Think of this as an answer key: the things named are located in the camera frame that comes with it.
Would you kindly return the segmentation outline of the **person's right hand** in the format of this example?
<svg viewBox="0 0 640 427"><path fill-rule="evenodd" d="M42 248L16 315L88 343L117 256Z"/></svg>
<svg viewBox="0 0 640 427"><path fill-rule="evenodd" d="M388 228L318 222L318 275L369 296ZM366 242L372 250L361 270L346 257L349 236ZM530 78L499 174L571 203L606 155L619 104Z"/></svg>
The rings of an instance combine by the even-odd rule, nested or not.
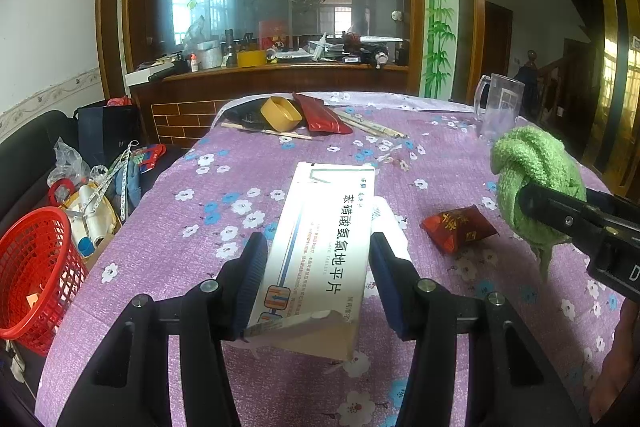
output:
<svg viewBox="0 0 640 427"><path fill-rule="evenodd" d="M615 327L613 344L602 364L602 371L589 400L591 419L597 423L608 411L634 373L634 329L639 306L625 299Z"/></svg>

